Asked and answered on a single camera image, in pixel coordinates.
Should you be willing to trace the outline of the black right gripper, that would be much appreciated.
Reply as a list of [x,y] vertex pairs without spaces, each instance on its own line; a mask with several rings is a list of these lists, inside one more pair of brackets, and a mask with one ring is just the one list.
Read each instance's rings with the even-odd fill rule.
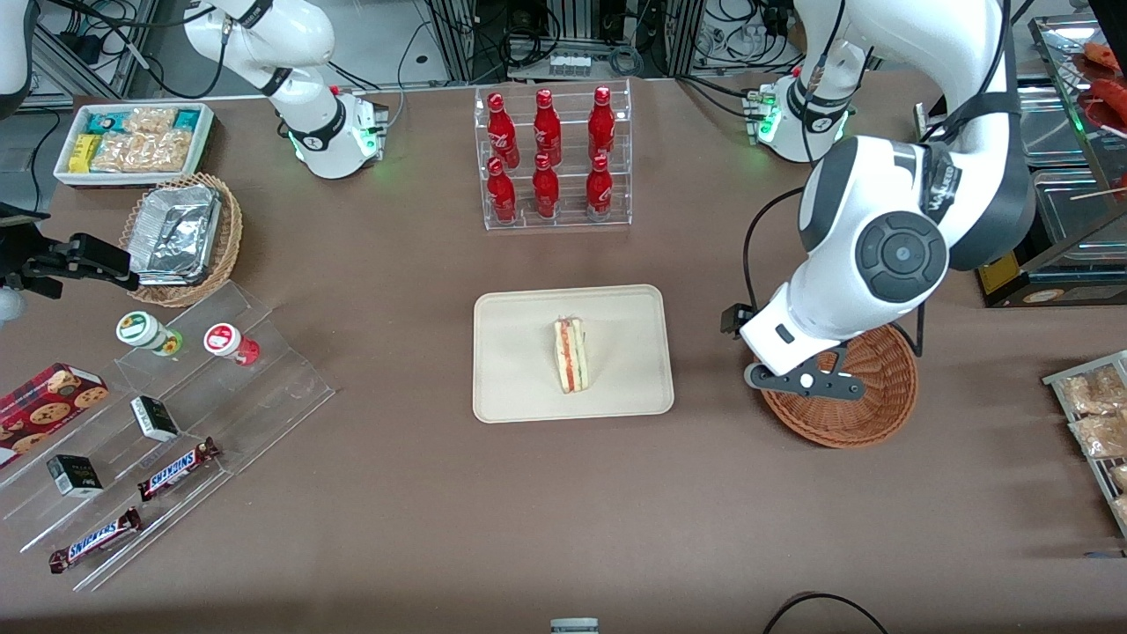
[[1,276],[3,286],[12,291],[29,291],[48,300],[62,296],[66,278],[92,278],[107,282],[123,291],[137,291],[136,273],[119,273],[95,265],[130,265],[128,252],[92,234],[72,234],[65,250],[62,242],[48,240],[39,222],[51,217],[46,212],[1,205]]

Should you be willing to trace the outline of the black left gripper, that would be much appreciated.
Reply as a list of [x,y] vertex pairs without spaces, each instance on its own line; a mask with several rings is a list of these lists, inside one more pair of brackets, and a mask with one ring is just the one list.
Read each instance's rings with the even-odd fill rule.
[[801,394],[802,398],[858,401],[866,396],[862,379],[845,373],[846,348],[832,348],[809,358],[799,369],[775,374],[758,369],[758,389],[765,392]]

